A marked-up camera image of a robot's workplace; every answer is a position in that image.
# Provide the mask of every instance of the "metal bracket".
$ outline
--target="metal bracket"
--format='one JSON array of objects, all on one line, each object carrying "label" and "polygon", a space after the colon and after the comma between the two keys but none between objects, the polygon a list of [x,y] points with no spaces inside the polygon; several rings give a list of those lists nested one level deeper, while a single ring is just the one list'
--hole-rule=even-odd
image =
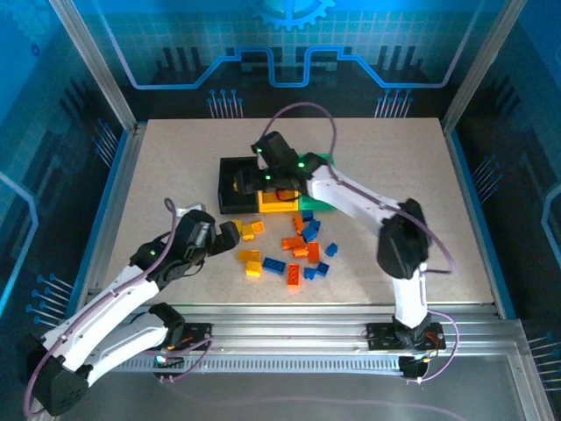
[{"label": "metal bracket", "polygon": [[[434,351],[437,345],[432,338],[426,334],[432,334],[438,343],[438,351],[446,350],[446,339],[442,326],[439,323],[431,323],[427,328],[422,341],[415,345],[411,351]],[[402,350],[406,349],[395,336],[395,326],[392,323],[368,323],[366,324],[365,339],[368,342],[369,351],[380,350]]]}]

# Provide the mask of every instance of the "gear logo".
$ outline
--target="gear logo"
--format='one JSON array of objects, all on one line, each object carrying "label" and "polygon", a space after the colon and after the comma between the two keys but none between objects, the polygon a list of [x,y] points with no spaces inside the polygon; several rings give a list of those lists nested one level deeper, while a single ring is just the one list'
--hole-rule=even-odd
[{"label": "gear logo", "polygon": [[44,37],[51,26],[51,11],[47,0],[3,0],[0,11],[10,11],[18,28],[32,42]]},{"label": "gear logo", "polygon": [[258,0],[253,4],[253,16],[261,18],[263,25],[273,24],[274,29],[284,26],[291,31],[295,26],[315,25],[318,18],[325,18],[334,0]]}]

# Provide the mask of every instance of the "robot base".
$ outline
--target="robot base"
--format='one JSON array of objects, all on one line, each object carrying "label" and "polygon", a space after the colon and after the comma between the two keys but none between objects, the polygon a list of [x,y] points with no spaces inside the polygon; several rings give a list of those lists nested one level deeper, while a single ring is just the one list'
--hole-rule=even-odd
[{"label": "robot base", "polygon": [[366,340],[368,350],[412,350],[412,351],[444,351],[446,341],[439,323],[431,323],[426,327],[423,335],[412,344],[404,343],[396,336],[394,323],[369,323],[366,325]]}]

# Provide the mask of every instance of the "red lego brick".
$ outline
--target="red lego brick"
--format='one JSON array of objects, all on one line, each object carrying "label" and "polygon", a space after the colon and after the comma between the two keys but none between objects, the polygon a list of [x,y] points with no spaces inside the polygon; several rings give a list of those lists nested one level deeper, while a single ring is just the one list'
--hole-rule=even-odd
[{"label": "red lego brick", "polygon": [[297,263],[288,263],[288,282],[289,287],[300,286],[300,265]]},{"label": "red lego brick", "polygon": [[319,263],[319,243],[317,241],[308,243],[308,261],[314,264]]},{"label": "red lego brick", "polygon": [[305,247],[306,243],[304,243],[304,239],[300,236],[298,237],[290,237],[289,239],[282,239],[282,249],[283,250],[290,250],[296,247]]},{"label": "red lego brick", "polygon": [[295,230],[298,235],[302,234],[304,229],[304,221],[302,221],[302,216],[299,213],[295,213],[292,217],[292,222],[295,224]]}]

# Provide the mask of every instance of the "yellow lego brick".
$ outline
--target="yellow lego brick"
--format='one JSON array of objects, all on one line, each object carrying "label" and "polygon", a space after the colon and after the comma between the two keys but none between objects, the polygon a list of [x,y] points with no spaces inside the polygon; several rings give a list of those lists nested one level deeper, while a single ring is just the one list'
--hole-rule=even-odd
[{"label": "yellow lego brick", "polygon": [[261,261],[261,252],[259,250],[240,250],[238,252],[239,261]]},{"label": "yellow lego brick", "polygon": [[251,225],[242,225],[242,239],[250,241],[255,238],[255,232]]},{"label": "yellow lego brick", "polygon": [[261,276],[261,262],[260,261],[248,261],[245,264],[245,274],[249,276]]},{"label": "yellow lego brick", "polygon": [[257,193],[259,199],[259,212],[297,212],[298,209],[300,209],[300,200],[296,199],[298,197],[298,192],[295,190],[282,191],[281,194],[283,200],[279,200],[277,192],[274,191],[264,193],[260,190]]},{"label": "yellow lego brick", "polygon": [[265,226],[263,226],[263,223],[261,222],[260,219],[252,222],[252,228],[253,228],[253,232],[255,232],[256,234],[261,234],[262,232],[265,232]]},{"label": "yellow lego brick", "polygon": [[241,232],[242,232],[242,220],[241,219],[232,219],[231,222],[236,224],[236,227],[238,228],[238,232],[241,234]]}]

